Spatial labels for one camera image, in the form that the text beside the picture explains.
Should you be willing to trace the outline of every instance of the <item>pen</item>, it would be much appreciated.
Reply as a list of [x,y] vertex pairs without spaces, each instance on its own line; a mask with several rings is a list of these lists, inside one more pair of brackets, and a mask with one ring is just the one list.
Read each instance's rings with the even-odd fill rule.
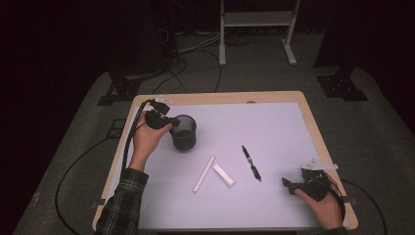
[[254,165],[254,162],[253,162],[253,160],[251,159],[250,154],[248,153],[247,149],[246,149],[244,146],[242,146],[242,151],[244,151],[245,157],[247,157],[248,161],[249,161],[249,162],[250,162],[250,164],[251,164],[251,169],[253,170],[253,173],[254,173],[255,178],[256,178],[257,180],[259,180],[259,181],[260,181],[260,175],[259,175],[259,172],[258,172],[258,170],[256,169],[256,167],[255,167],[255,165]]

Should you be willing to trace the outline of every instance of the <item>person's right hand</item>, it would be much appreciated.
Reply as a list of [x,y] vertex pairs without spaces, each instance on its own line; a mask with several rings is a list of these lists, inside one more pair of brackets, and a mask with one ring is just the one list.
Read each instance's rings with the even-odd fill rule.
[[[330,177],[329,174],[327,174],[327,176],[332,182],[332,189],[335,192],[338,192],[339,190],[336,187],[337,183],[332,177]],[[317,217],[320,226],[324,230],[330,230],[343,226],[341,208],[336,198],[331,193],[327,193],[326,197],[320,202],[316,202],[314,199],[310,198],[306,193],[301,191],[301,189],[296,189],[295,193],[308,204]]]
[[148,157],[155,151],[160,139],[171,129],[171,123],[161,129],[153,129],[146,124],[146,111],[137,121],[134,134],[134,153],[128,167],[144,171]]

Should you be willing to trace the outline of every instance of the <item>black cup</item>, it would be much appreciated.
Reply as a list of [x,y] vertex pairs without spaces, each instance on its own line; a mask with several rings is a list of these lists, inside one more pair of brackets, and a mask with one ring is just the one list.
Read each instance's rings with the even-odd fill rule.
[[180,120],[178,126],[170,129],[173,145],[176,149],[187,151],[196,145],[196,122],[190,116],[177,116]]

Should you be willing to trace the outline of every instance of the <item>floor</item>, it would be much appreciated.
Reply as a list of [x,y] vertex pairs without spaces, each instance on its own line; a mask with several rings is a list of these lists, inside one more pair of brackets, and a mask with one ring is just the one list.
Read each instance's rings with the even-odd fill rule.
[[[173,60],[170,72],[142,82],[138,94],[301,91],[329,150],[340,167],[339,175],[365,190],[382,210],[390,234],[415,231],[415,137],[383,96],[376,80],[356,68],[351,79],[368,101],[345,102],[326,98],[316,76],[334,74],[337,68],[314,68],[323,33],[295,33],[293,52],[298,64],[289,65],[281,44],[283,33],[247,36],[244,46],[228,46],[227,65],[217,63],[217,44],[203,51]],[[208,39],[208,35],[179,36],[185,49]],[[107,139],[115,119],[127,117],[131,102],[97,106],[111,84],[103,73],[86,95],[62,140],[54,160],[45,172],[32,204],[24,213],[14,234],[91,234],[92,219],[111,166],[117,139]],[[61,184],[55,208],[57,188]],[[359,188],[344,182],[359,220],[349,234],[383,234],[381,217],[372,201]],[[73,229],[69,231],[66,224]],[[314,234],[299,231],[298,234]]]

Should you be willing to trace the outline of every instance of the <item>plaid sleeve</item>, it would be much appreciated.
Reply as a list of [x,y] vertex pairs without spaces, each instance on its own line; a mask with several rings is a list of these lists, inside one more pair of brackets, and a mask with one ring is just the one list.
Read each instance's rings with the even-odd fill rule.
[[127,168],[107,201],[95,234],[138,234],[141,198],[149,175]]

